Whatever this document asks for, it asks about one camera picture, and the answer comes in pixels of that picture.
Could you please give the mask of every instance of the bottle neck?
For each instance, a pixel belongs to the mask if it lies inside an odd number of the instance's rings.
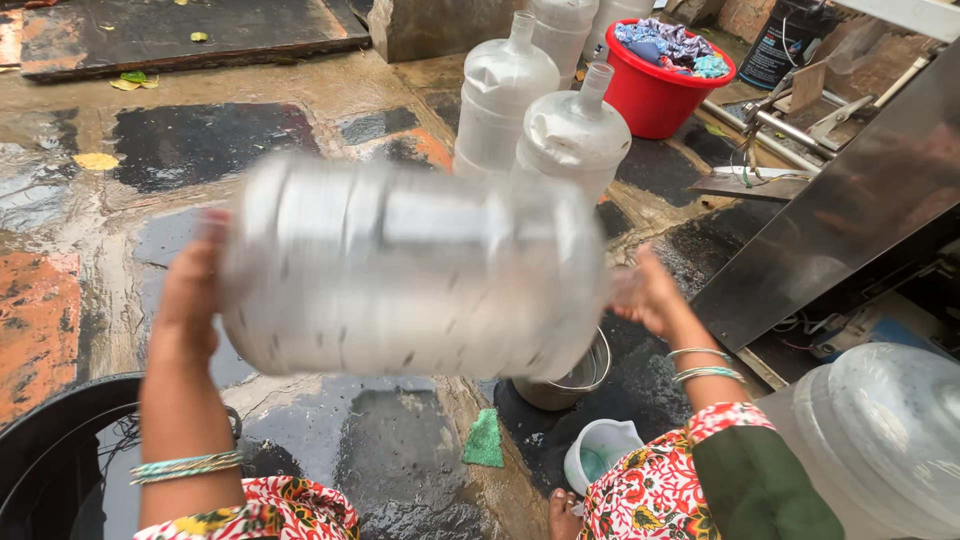
[[[584,116],[599,116],[603,112],[603,96],[610,86],[613,67],[602,61],[595,61],[587,71],[584,85],[573,100],[573,108]]]
[[[514,27],[510,31],[508,40],[510,47],[516,51],[522,51],[532,47],[531,41],[534,37],[534,27],[537,19],[531,12],[514,12]]]

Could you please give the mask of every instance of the white plastic mug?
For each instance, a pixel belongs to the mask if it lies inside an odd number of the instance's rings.
[[[573,491],[585,496],[587,488],[616,465],[621,457],[642,447],[643,441],[636,434],[633,421],[594,420],[580,431],[577,440],[566,451],[566,481]],[[588,451],[591,462],[585,464],[582,461],[581,450]]]

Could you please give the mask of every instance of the plastic jar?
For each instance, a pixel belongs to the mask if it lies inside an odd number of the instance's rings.
[[[607,46],[607,29],[623,19],[645,19],[654,10],[655,0],[600,0],[600,8],[593,17],[593,24],[584,43],[584,58],[587,61],[605,61],[610,47]],[[599,52],[597,45],[603,45]]]
[[[603,245],[567,183],[271,158],[235,204],[224,326],[268,375],[556,380],[596,332]]]
[[[756,405],[848,539],[957,537],[960,365],[954,360],[867,343]]]
[[[592,203],[600,199],[632,141],[623,116],[603,101],[612,76],[609,64],[596,61],[580,91],[554,92],[530,106],[516,144],[514,182],[562,178]]]
[[[600,0],[531,0],[530,11],[537,18],[533,44],[550,55],[560,70],[556,89],[570,89],[599,7]]]
[[[453,174],[509,172],[523,113],[559,86],[557,65],[531,43],[535,23],[532,13],[516,12],[509,39],[484,41],[467,55]]]

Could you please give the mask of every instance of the red plastic tub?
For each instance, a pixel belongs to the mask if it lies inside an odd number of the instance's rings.
[[[631,24],[638,19],[619,22]],[[723,56],[730,68],[726,77],[702,79],[678,75],[668,69],[643,61],[620,44],[613,36],[616,23],[607,29],[610,53],[607,62],[613,66],[613,78],[604,101],[613,105],[630,126],[630,133],[641,138],[667,138],[676,132],[714,88],[724,86],[736,76],[733,61],[713,43],[713,50]]]

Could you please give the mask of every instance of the green scrubber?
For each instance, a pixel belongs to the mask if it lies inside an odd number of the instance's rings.
[[[477,421],[470,425],[470,435],[464,445],[464,463],[503,467],[500,426],[496,422],[495,408],[481,409]]]

